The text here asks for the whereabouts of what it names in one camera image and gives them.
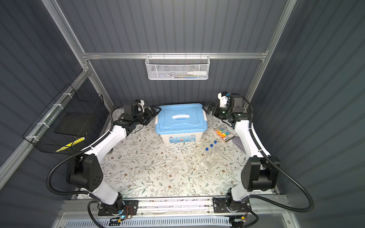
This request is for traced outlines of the blue plastic box lid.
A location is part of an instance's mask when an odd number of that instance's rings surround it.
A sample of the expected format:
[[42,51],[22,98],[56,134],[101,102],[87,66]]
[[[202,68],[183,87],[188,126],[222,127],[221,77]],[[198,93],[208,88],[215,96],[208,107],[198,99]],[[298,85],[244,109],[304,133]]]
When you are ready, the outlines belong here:
[[207,117],[200,103],[171,104],[160,108],[155,123],[159,135],[199,133],[208,129]]

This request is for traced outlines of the white plastic storage box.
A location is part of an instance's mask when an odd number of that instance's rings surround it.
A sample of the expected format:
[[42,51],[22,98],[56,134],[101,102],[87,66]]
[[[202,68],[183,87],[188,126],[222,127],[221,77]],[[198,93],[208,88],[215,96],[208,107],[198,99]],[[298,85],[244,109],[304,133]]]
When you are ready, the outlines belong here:
[[160,135],[160,137],[165,144],[190,143],[190,142],[200,141],[202,139],[203,133],[204,132],[168,134],[168,135]]

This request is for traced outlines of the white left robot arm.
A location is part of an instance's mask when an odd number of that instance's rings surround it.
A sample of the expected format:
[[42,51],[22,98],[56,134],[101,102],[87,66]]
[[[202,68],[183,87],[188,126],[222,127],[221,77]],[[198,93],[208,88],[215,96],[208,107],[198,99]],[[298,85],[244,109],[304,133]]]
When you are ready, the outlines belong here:
[[144,106],[144,101],[139,99],[124,105],[123,109],[117,120],[111,120],[111,128],[105,134],[67,163],[67,183],[106,205],[115,204],[120,194],[104,180],[101,161],[138,125],[148,125],[162,110],[155,105]]

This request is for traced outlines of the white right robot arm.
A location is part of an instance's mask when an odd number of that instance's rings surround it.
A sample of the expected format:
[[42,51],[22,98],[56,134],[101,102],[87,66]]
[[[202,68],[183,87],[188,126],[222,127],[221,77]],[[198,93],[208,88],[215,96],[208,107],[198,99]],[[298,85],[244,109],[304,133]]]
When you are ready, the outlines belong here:
[[253,107],[244,111],[244,103],[249,101],[237,93],[220,92],[219,104],[210,103],[207,113],[228,122],[238,135],[247,155],[247,162],[241,171],[241,183],[230,188],[225,196],[225,204],[229,210],[235,210],[239,202],[244,202],[251,194],[274,189],[279,171],[265,158],[270,153],[265,149],[253,127]]

